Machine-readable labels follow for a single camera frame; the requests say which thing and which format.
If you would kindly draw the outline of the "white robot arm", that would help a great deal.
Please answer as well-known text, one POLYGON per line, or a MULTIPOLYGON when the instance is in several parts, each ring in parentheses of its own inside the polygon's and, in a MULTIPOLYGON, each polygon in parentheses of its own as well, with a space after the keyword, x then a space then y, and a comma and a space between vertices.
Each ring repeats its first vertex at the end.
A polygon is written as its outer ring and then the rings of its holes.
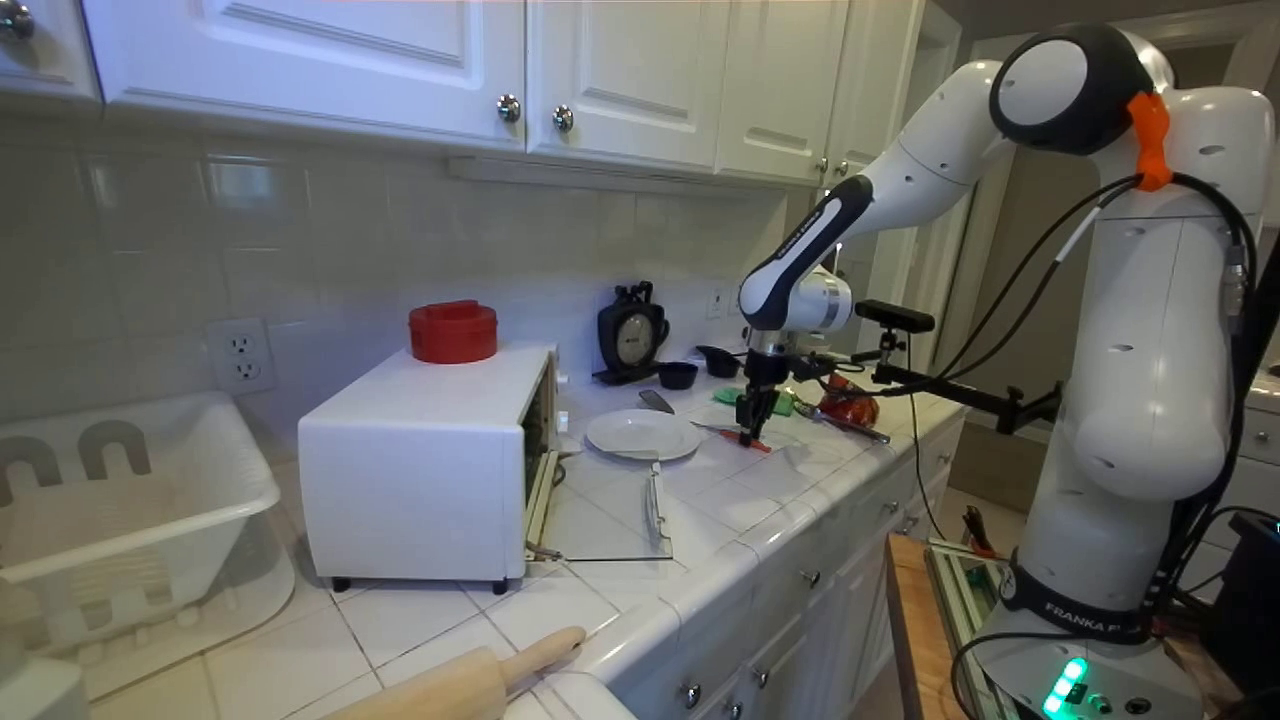
POLYGON ((837 243, 940 215, 999 149, 1096 168, 1060 222, 1083 277, 1013 582, 956 650, 1021 716, 1208 716, 1156 613, 1233 481, 1275 324, 1255 243, 1270 140, 1275 107, 1255 88, 1184 88, 1158 47, 1113 25, 1040 31, 958 64, 741 280, 737 428, 756 436, 797 366, 792 340, 852 311, 822 266, 837 243))

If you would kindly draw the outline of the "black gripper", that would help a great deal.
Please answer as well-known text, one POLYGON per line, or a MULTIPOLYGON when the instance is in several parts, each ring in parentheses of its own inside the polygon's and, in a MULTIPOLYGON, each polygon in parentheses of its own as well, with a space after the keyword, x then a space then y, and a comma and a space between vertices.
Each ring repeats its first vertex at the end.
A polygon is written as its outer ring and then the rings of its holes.
POLYGON ((748 329, 742 349, 748 349, 742 355, 748 393, 762 393, 762 394, 758 394, 758 421, 756 421, 756 394, 742 393, 737 401, 737 432, 741 439, 756 439, 762 424, 775 415, 779 393, 773 387, 779 387, 792 374, 797 340, 788 333, 748 329))

